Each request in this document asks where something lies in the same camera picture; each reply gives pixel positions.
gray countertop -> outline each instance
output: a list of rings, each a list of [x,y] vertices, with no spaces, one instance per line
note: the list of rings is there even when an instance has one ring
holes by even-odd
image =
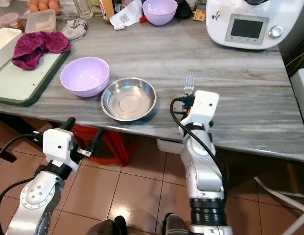
[[[58,23],[58,29],[65,24]],[[60,83],[60,73],[84,56],[108,63],[110,83],[123,77],[150,82],[157,93],[154,110],[141,120],[122,123],[104,114],[100,96],[69,93]],[[169,104],[183,93],[189,70],[196,72],[196,90],[220,95],[210,129],[215,145],[304,162],[304,125],[278,47],[264,51],[223,47],[209,38],[204,23],[191,19],[162,27],[137,23],[123,31],[94,19],[85,37],[72,43],[70,56],[35,104],[0,103],[0,112],[61,122],[73,116],[81,125],[181,141]]]

purple bowl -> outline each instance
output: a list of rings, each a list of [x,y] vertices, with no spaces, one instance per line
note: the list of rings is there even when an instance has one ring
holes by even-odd
[[[151,11],[148,11],[148,1],[143,5],[143,12],[147,20],[160,26],[168,23],[174,17],[178,4],[175,0],[151,0]]]
[[[62,85],[71,93],[82,97],[100,94],[108,81],[108,64],[97,57],[74,60],[60,74]]]

towel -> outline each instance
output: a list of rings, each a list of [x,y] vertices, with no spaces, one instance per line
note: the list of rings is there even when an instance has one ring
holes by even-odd
[[[75,19],[67,21],[67,25],[63,28],[62,33],[68,38],[69,42],[73,42],[83,38],[86,34],[88,23],[83,19]]]
[[[44,53],[62,53],[71,49],[71,44],[61,32],[35,32],[23,35],[15,46],[11,62],[24,70],[34,70]]]

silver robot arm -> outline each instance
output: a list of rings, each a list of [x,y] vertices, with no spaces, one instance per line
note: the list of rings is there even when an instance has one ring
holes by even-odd
[[[180,99],[188,110],[181,123],[177,124],[180,133],[184,135],[181,159],[186,168],[187,194],[191,206],[192,224],[189,233],[194,235],[233,234],[231,227],[227,225],[224,211],[227,195],[223,174],[216,159],[213,159],[216,151],[208,133],[218,100],[218,94],[205,91],[196,91],[194,96]],[[204,149],[182,128],[183,126],[198,137],[208,149]]]
[[[71,130],[75,119],[68,120],[63,129],[49,129],[43,133],[43,152],[48,165],[20,194],[20,204],[6,235],[46,235],[50,219],[61,197],[65,180],[71,171],[77,171],[83,155],[77,153]]]

purple cloth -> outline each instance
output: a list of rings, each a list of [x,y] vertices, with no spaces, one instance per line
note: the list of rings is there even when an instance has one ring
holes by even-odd
[[[34,70],[44,53],[62,53],[71,49],[61,32],[35,32],[23,35],[16,44],[11,62],[24,70]]]

